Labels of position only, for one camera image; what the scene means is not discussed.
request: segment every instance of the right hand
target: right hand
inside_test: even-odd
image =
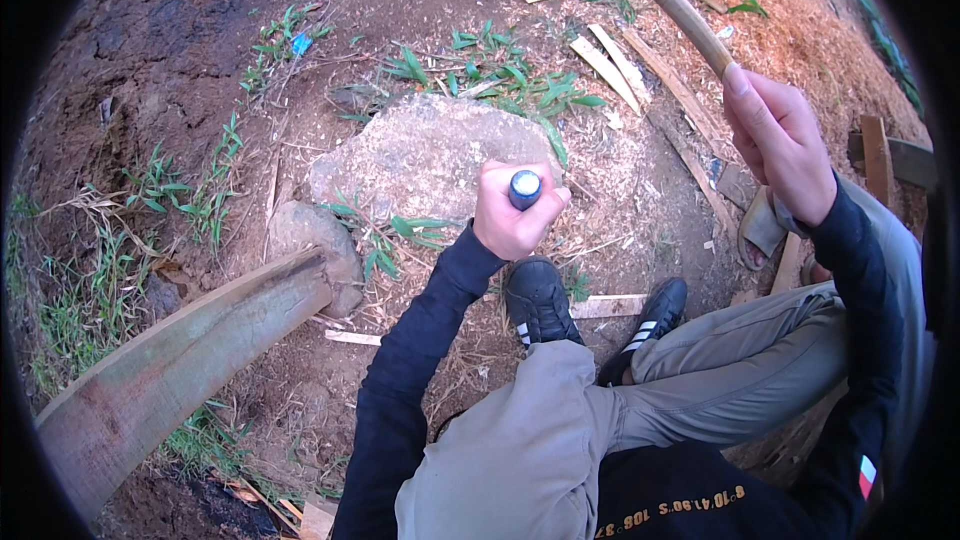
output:
[[[540,178],[540,195],[527,210],[510,204],[510,179],[530,170]],[[570,202],[570,189],[557,187],[546,162],[512,165],[487,161],[480,169],[473,233],[480,244],[504,261],[528,256],[544,238],[546,227]]]
[[[793,217],[810,227],[834,208],[836,178],[810,104],[793,86],[726,66],[723,105],[733,145]]]

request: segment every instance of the dirt ground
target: dirt ground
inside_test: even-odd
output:
[[[735,5],[741,0],[724,1]],[[631,27],[677,69],[729,131],[721,86],[692,44],[650,0],[629,2],[635,11]],[[770,18],[698,8],[712,29],[733,26],[725,42],[744,67],[805,92],[839,172],[862,183],[846,157],[847,133],[858,129],[862,114],[882,116],[891,136],[930,145],[923,123],[871,49],[857,0],[759,2]],[[271,78],[264,98],[248,104],[238,84],[257,58],[252,46],[258,43],[258,31],[282,18],[289,6],[313,4],[318,8],[310,13],[311,22],[329,21],[336,29],[319,38],[298,66],[282,68]],[[236,195],[229,198],[225,243],[216,256],[190,238],[181,217],[150,210],[129,216],[129,226],[139,234],[156,231],[157,246],[175,244],[171,261],[182,282],[170,308],[157,300],[144,302],[146,327],[262,265],[274,206],[290,199],[308,201],[309,165],[362,127],[341,117],[342,105],[331,100],[336,89],[379,84],[391,92],[410,91],[412,84],[378,71],[385,57],[399,55],[394,42],[443,54],[450,51],[451,29],[477,31],[492,19],[494,30],[515,28],[517,45],[539,72],[576,72],[578,88],[610,105],[558,116],[570,154],[567,179],[575,181],[573,200],[537,252],[565,268],[576,264],[592,279],[593,294],[644,293],[665,276],[682,276],[690,286],[688,318],[726,307],[743,291],[766,294],[774,266],[751,273],[738,263],[737,247],[727,240],[667,136],[690,143],[708,172],[741,163],[733,147],[727,143],[714,161],[679,103],[637,55],[628,56],[643,70],[653,96],[647,117],[632,113],[568,48],[576,34],[590,36],[588,24],[600,23],[614,32],[625,17],[613,1],[83,0],[41,79],[14,184],[42,209],[76,197],[88,183],[104,193],[128,189],[121,170],[145,162],[159,141],[174,155],[173,169],[190,184],[220,142],[222,125],[237,113],[244,148],[232,177]],[[442,60],[426,63],[443,66]],[[113,99],[113,115],[104,126],[98,105],[108,98]],[[622,129],[608,126],[606,114],[614,111]],[[898,200],[894,210],[912,229],[921,229],[922,194],[905,188]],[[738,221],[742,212],[731,203],[727,208]],[[47,254],[90,257],[90,227],[75,209],[53,210],[31,229],[25,255],[34,269]],[[705,248],[708,242],[712,248]],[[358,237],[361,254],[370,249]],[[430,249],[409,250],[428,264],[436,259]],[[803,250],[810,252],[810,246]],[[772,263],[778,259],[774,255]],[[346,329],[377,335],[389,331],[429,274],[413,261],[403,262],[402,270],[397,282],[374,274]],[[499,283],[499,276],[491,281],[495,288]],[[52,292],[38,269],[30,274],[28,288],[40,302]],[[581,322],[584,340],[599,363],[628,338],[637,325],[634,319]],[[44,350],[29,309],[17,335],[24,381],[39,412],[50,397],[38,388],[29,366]],[[339,496],[353,444],[356,392],[374,353],[372,347],[327,340],[324,326],[308,321],[239,372],[218,397],[230,405],[223,417],[254,422],[240,443],[250,450],[246,465],[286,491]],[[431,434],[450,414],[510,381],[521,359],[522,346],[499,301],[472,306],[424,401]],[[798,422],[734,449],[729,457],[784,484],[812,447],[818,422],[836,398],[834,393]],[[205,492],[175,481],[162,467],[141,467],[103,510],[94,530],[103,538],[269,535],[256,526],[222,524]]]

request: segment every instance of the black long sleeve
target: black long sleeve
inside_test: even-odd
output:
[[[847,538],[866,504],[863,459],[881,462],[897,408],[905,323],[870,220],[843,186],[837,185],[833,208],[811,238],[846,307],[849,390],[826,418],[790,494],[820,537]]]
[[[421,401],[450,349],[467,307],[506,265],[473,225],[437,258],[426,289],[410,303],[366,368],[357,396],[353,456],[346,468],[333,537],[397,538],[394,502],[424,458]]]

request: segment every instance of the gray pants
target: gray pants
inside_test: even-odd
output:
[[[892,484],[923,415],[934,356],[920,245],[866,191],[842,183],[870,218],[906,324],[882,466]],[[685,439],[732,446],[773,431],[843,380],[845,325],[833,282],[767,296],[644,343],[631,362],[636,384],[614,388],[594,385],[589,348],[534,344],[515,381],[424,449],[396,497],[399,537],[590,540],[604,456]]]

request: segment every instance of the blue chisel handle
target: blue chisel handle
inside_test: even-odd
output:
[[[510,204],[518,211],[526,211],[540,198],[540,176],[523,169],[510,178]]]

